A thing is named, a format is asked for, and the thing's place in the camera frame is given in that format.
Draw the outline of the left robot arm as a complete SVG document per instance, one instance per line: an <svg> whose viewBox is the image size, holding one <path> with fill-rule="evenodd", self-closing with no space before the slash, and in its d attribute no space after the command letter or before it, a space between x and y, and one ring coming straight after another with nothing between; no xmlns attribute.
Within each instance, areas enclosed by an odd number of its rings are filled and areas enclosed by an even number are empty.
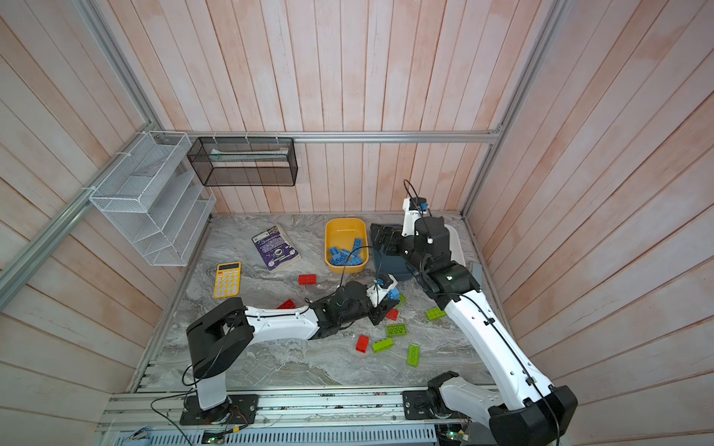
<svg viewBox="0 0 714 446"><path fill-rule="evenodd" d="M201 411L228 400L225 372L244 349L283 339L312 340L334 336L355 321L380 324L400 302L397 280L381 273L373 284L350 281L326 297L293 310L264 310L230 297L186 330L194 386Z"/></svg>

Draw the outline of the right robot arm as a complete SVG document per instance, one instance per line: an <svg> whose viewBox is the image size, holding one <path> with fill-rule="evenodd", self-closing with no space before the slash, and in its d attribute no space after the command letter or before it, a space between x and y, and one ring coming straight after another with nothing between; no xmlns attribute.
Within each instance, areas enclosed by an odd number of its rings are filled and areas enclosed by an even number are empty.
<svg viewBox="0 0 714 446"><path fill-rule="evenodd" d="M436 414L459 413L489 428L499 445L558 445L578 399L534 366L496 317L481 284L457 262L451 232L433 217L424 198L403 201L401 229L373 239L374 252L403 260L423 292L463 332L494 379L489 391L455 373L431 380Z"/></svg>

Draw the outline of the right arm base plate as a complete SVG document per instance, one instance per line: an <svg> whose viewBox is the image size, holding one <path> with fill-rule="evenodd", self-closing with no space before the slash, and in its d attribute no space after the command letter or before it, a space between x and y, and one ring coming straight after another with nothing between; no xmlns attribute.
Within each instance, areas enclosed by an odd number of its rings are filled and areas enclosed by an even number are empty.
<svg viewBox="0 0 714 446"><path fill-rule="evenodd" d="M457 419L462 416L446 408L435 390L407 390L402 393L402 398L407 420Z"/></svg>

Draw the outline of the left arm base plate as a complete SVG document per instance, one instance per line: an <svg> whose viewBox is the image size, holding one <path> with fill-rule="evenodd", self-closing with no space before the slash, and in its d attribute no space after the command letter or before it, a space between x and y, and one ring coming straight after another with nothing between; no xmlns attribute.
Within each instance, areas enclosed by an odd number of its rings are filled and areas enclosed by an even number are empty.
<svg viewBox="0 0 714 446"><path fill-rule="evenodd" d="M181 426L251 425L258 410L257 394L229 394L225 403L202 410L197 396L184 401L180 417Z"/></svg>

